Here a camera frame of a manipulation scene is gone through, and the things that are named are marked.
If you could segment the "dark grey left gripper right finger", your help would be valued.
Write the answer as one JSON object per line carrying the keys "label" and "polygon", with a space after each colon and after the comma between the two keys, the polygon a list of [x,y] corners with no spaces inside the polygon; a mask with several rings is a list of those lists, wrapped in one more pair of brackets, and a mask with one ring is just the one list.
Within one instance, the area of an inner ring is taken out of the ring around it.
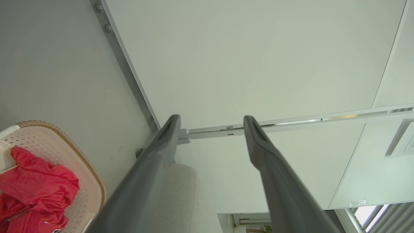
{"label": "dark grey left gripper right finger", "polygon": [[244,116],[250,161],[259,170],[274,233],[338,233],[253,116]]}

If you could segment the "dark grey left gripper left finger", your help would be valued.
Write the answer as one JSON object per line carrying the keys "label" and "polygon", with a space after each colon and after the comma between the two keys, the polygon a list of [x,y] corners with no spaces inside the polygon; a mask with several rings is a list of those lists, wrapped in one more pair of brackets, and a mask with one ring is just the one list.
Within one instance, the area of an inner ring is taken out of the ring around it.
{"label": "dark grey left gripper left finger", "polygon": [[87,233],[151,232],[151,218],[167,169],[174,162],[180,127],[180,115],[171,115],[91,222]]}

